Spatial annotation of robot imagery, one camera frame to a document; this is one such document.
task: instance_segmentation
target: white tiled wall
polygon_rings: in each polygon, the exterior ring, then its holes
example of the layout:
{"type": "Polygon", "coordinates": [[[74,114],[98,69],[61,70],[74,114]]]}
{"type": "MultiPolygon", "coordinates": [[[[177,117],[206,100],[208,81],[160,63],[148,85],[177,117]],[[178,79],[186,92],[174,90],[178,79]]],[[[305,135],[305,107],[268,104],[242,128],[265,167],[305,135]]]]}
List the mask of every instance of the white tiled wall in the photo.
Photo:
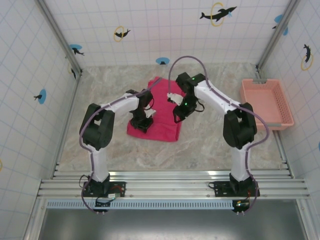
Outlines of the white tiled wall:
{"type": "Polygon", "coordinates": [[[276,46],[266,66],[269,78],[279,78],[295,124],[281,133],[284,148],[297,178],[305,178],[317,212],[320,231],[320,1],[302,0],[289,23],[289,33],[276,46]],[[304,44],[311,48],[307,65],[304,44]]]}
{"type": "MultiPolygon", "coordinates": [[[[202,12],[209,16],[216,2],[46,0],[67,41],[82,46],[85,56],[76,57],[83,67],[156,64],[159,57],[173,62],[183,55],[206,63],[257,64],[289,0],[222,0],[223,8],[237,8],[221,26],[212,26],[200,17],[202,12]],[[130,32],[116,42],[119,26],[130,32]]],[[[220,8],[216,5],[212,14],[220,8]]]]}
{"type": "Polygon", "coordinates": [[[34,0],[0,0],[0,239],[21,239],[50,175],[75,87],[67,67],[34,0]]]}

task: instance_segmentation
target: blue circle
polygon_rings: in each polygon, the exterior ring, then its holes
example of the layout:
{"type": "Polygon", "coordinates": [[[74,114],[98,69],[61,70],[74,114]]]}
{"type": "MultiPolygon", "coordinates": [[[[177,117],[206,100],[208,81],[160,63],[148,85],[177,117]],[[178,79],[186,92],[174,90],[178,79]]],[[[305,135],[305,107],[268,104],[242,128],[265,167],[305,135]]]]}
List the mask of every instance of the blue circle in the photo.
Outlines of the blue circle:
{"type": "Polygon", "coordinates": [[[82,49],[82,46],[80,46],[78,44],[70,44],[69,46],[71,49],[78,49],[78,50],[82,49]]]}
{"type": "Polygon", "coordinates": [[[44,104],[44,103],[45,103],[45,100],[46,100],[46,98],[47,98],[47,91],[46,91],[45,89],[42,89],[42,90],[40,91],[39,95],[42,95],[42,97],[41,97],[41,98],[38,98],[38,102],[39,102],[40,104],[44,104]]]}
{"type": "Polygon", "coordinates": [[[159,57],[155,60],[155,62],[160,65],[167,65],[170,62],[170,59],[167,57],[159,57]]]}

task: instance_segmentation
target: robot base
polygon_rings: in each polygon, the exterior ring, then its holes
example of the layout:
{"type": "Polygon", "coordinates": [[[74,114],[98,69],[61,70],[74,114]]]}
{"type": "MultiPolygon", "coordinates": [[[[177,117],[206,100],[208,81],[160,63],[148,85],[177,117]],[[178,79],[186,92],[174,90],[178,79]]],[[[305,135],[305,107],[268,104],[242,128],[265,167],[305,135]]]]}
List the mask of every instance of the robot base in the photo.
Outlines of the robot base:
{"type": "Polygon", "coordinates": [[[216,197],[248,197],[249,194],[251,196],[255,195],[256,185],[251,177],[243,181],[237,181],[231,173],[229,177],[230,181],[213,182],[216,197]]]}
{"type": "Polygon", "coordinates": [[[103,181],[91,180],[89,185],[83,191],[84,197],[107,198],[109,194],[115,194],[117,197],[124,197],[126,193],[125,181],[110,181],[109,176],[103,181]]]}

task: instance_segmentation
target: vertical metal post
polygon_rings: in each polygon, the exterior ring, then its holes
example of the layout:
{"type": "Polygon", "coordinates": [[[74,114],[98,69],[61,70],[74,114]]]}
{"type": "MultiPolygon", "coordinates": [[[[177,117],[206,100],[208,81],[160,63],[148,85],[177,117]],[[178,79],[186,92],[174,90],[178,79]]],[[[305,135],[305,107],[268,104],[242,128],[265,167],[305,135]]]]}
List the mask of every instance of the vertical metal post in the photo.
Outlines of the vertical metal post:
{"type": "Polygon", "coordinates": [[[77,59],[75,58],[74,54],[70,50],[69,44],[67,43],[64,35],[62,34],[58,24],[56,23],[51,11],[48,8],[45,0],[34,0],[34,1],[35,1],[36,5],[39,7],[40,12],[44,16],[44,19],[46,20],[46,22],[50,26],[54,36],[56,37],[57,41],[59,42],[61,48],[63,49],[66,57],[68,58],[71,66],[72,66],[72,69],[75,72],[77,71],[78,75],[80,75],[80,72],[81,72],[80,65],[79,65],[77,59]]]}
{"type": "Polygon", "coordinates": [[[268,45],[266,46],[266,49],[263,52],[263,55],[257,64],[257,70],[258,72],[263,69],[263,67],[266,65],[267,60],[269,59],[272,51],[275,49],[279,39],[281,38],[283,32],[285,31],[286,27],[288,26],[289,20],[291,19],[292,15],[294,14],[295,10],[297,9],[299,3],[301,0],[291,0],[284,11],[284,14],[282,16],[281,21],[276,26],[275,32],[270,39],[268,45]]]}

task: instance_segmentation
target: black fish silhouette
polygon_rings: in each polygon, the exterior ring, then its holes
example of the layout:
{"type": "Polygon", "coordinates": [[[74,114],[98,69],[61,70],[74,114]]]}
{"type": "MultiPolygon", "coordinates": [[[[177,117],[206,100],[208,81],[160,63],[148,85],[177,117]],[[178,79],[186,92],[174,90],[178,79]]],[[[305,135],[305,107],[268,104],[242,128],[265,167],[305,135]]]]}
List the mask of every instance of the black fish silhouette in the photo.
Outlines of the black fish silhouette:
{"type": "Polygon", "coordinates": [[[79,52],[79,50],[76,49],[75,47],[73,47],[72,50],[73,50],[73,52],[74,52],[74,55],[76,55],[76,54],[81,54],[81,55],[83,55],[83,56],[85,55],[84,52],[79,52]]]}
{"type": "Polygon", "coordinates": [[[38,95],[38,96],[33,96],[34,97],[34,100],[36,100],[36,99],[41,99],[42,98],[42,95],[40,94],[40,95],[38,95]]]}
{"type": "Polygon", "coordinates": [[[73,73],[74,79],[77,79],[75,71],[71,68],[71,72],[73,73]]]}
{"type": "MultiPolygon", "coordinates": [[[[218,14],[212,15],[212,19],[215,19],[216,22],[218,22],[221,18],[227,16],[229,13],[231,13],[233,10],[235,10],[237,7],[230,7],[228,9],[221,8],[218,12],[218,14]]],[[[211,19],[210,15],[205,15],[203,12],[201,13],[200,19],[211,19]]]]}
{"type": "Polygon", "coordinates": [[[122,32],[120,32],[120,33],[115,33],[115,35],[117,36],[117,37],[119,37],[119,38],[124,38],[125,36],[127,36],[128,35],[128,33],[130,32],[131,30],[129,30],[129,29],[127,29],[126,30],[126,32],[123,34],[123,36],[122,36],[122,32]]]}
{"type": "Polygon", "coordinates": [[[309,61],[309,59],[310,59],[310,56],[311,56],[311,49],[310,49],[310,47],[307,46],[307,45],[304,45],[303,48],[306,49],[306,54],[305,54],[306,59],[305,59],[305,63],[307,63],[307,62],[309,61]]]}

